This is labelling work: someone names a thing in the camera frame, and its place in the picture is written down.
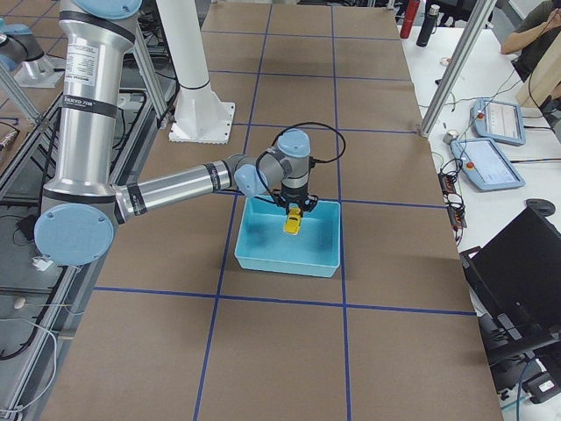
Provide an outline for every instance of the yellow object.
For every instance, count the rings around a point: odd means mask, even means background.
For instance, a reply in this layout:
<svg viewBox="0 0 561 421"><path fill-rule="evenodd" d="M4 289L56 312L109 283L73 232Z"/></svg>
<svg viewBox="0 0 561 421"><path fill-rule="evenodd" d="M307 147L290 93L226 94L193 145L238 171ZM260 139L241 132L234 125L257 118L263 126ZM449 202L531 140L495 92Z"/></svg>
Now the yellow object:
<svg viewBox="0 0 561 421"><path fill-rule="evenodd" d="M300 208L290 208L287 215L287 222L284 223L284 232L291 235L298 234L298 232L300 232L301 223L302 214Z"/></svg>

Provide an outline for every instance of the blue joint cap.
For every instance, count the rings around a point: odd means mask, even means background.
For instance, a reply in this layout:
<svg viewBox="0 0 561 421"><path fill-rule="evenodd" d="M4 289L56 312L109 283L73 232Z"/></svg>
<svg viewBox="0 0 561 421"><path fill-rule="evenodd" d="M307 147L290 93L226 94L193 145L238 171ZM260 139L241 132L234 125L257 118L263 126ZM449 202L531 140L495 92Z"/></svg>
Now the blue joint cap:
<svg viewBox="0 0 561 421"><path fill-rule="evenodd" d="M309 137L302 130L292 129L279 137L278 148L292 158L306 158L310 154Z"/></svg>
<svg viewBox="0 0 561 421"><path fill-rule="evenodd" d="M104 255L115 228L103 212L81 203L64 203L43 213L35 224L35 244L59 265L80 266Z"/></svg>
<svg viewBox="0 0 561 421"><path fill-rule="evenodd" d="M24 24L1 25L0 32L6 35L33 35L32 30Z"/></svg>
<svg viewBox="0 0 561 421"><path fill-rule="evenodd" d="M5 68L8 72L11 72L18 67L18 64L10 57L0 54L0 66Z"/></svg>
<svg viewBox="0 0 561 421"><path fill-rule="evenodd" d="M142 0L73 0L74 3L98 18L107 20L127 19L133 16Z"/></svg>
<svg viewBox="0 0 561 421"><path fill-rule="evenodd" d="M263 171L259 170L263 181L268 183ZM255 197L263 193L266 188L257 176L257 169L254 165L245 164L234 174L234 180L241 191L247 197Z"/></svg>

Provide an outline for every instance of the blue-framed device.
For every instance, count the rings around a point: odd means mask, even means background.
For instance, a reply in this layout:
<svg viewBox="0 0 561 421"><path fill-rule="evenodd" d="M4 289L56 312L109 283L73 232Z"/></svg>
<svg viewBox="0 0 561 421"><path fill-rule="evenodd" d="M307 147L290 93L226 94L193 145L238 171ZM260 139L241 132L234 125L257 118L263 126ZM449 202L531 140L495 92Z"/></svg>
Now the blue-framed device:
<svg viewBox="0 0 561 421"><path fill-rule="evenodd" d="M526 184L522 176L491 138L453 140L452 154L462 160L462 170L480 191L518 189Z"/></svg>
<svg viewBox="0 0 561 421"><path fill-rule="evenodd" d="M483 138L521 146L526 143L522 109L516 103L479 98L472 108L475 132Z"/></svg>

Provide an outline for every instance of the black bottle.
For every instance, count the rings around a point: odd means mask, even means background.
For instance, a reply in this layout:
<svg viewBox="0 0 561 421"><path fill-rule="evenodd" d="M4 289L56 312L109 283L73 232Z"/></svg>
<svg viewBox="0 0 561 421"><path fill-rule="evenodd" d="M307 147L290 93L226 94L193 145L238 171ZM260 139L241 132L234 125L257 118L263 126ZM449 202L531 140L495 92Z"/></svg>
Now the black bottle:
<svg viewBox="0 0 561 421"><path fill-rule="evenodd" d="M433 4L430 6L429 13L424 16L423 26L419 32L419 38L417 38L418 46L427 46L429 44L430 35L437 26L438 13L440 12L440 6Z"/></svg>

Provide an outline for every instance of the brown table surface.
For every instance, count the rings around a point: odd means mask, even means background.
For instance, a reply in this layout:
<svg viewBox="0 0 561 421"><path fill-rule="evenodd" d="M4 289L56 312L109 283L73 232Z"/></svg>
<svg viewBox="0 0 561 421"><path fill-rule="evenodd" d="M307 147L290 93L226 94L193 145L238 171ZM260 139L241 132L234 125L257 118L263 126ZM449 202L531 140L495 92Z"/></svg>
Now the brown table surface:
<svg viewBox="0 0 561 421"><path fill-rule="evenodd" d="M8 23L47 31L40 42L64 55L53 2L2 3ZM341 268L241 269L234 195L133 219L42 419L501 420L393 15L213 4L203 39L213 90L238 107L230 142L162 131L141 179L256 155L286 125L334 125L347 152L309 188L341 203ZM316 157L337 152L332 133L307 133Z"/></svg>

